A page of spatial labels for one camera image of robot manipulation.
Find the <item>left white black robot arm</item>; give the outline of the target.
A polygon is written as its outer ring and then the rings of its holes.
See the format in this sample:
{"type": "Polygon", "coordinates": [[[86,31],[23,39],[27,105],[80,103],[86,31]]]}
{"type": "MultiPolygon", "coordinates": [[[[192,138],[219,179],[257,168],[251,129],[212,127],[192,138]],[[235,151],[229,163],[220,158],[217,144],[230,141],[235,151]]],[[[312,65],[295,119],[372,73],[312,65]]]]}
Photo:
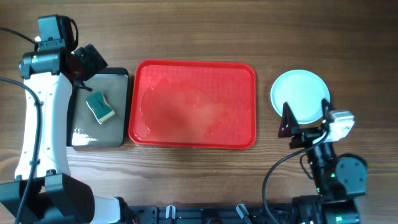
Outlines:
{"type": "Polygon", "coordinates": [[[38,19],[40,40],[19,64],[26,93],[24,142],[14,180],[1,185],[1,203],[16,223],[137,223],[121,197],[96,197],[70,175],[68,107],[74,89],[107,67],[93,45],[78,45],[76,22],[38,19]]]}

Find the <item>green yellow sponge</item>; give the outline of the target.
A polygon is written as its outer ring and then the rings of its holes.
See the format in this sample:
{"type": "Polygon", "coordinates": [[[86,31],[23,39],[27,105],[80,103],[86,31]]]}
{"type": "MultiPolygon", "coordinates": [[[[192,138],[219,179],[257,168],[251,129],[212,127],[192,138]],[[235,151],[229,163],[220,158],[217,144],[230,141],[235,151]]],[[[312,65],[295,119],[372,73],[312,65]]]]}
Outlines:
{"type": "Polygon", "coordinates": [[[110,117],[115,115],[114,110],[106,101],[106,98],[102,91],[98,91],[90,95],[86,99],[86,104],[88,105],[91,112],[94,114],[99,124],[104,123],[110,117]]]}

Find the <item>light blue plate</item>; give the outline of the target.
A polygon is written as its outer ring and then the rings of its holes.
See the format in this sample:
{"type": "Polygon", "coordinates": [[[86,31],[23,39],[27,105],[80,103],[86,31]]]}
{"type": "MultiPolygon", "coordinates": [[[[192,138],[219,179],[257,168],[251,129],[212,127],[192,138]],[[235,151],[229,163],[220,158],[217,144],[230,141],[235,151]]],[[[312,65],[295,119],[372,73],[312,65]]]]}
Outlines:
{"type": "Polygon", "coordinates": [[[282,115],[287,103],[299,124],[310,124],[322,116],[322,100],[330,101],[326,83],[307,70],[290,70],[279,76],[271,87],[271,104],[282,115]]]}

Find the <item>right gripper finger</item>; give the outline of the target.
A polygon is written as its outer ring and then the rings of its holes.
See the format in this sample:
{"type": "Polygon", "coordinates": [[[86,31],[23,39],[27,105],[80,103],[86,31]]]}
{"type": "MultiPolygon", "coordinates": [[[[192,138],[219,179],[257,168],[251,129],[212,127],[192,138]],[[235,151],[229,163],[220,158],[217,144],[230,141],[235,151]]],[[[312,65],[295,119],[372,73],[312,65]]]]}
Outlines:
{"type": "Polygon", "coordinates": [[[300,133],[300,126],[287,102],[283,104],[279,138],[289,138],[300,133]]]}
{"type": "Polygon", "coordinates": [[[330,113],[334,110],[333,105],[326,99],[322,99],[322,116],[325,121],[330,120],[330,113]]]}

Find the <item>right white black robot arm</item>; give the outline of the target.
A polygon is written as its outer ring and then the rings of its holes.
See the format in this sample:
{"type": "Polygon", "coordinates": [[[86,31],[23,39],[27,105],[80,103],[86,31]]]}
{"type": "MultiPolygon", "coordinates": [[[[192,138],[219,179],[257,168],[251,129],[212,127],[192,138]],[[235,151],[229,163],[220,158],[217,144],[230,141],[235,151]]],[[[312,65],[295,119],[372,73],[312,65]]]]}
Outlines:
{"type": "Polygon", "coordinates": [[[292,200],[292,223],[360,223],[356,197],[366,193],[368,165],[355,154],[336,155],[333,143],[349,134],[354,115],[321,101],[323,121],[318,128],[301,128],[288,103],[283,104],[278,136],[290,138],[292,149],[304,149],[317,194],[292,200]]]}

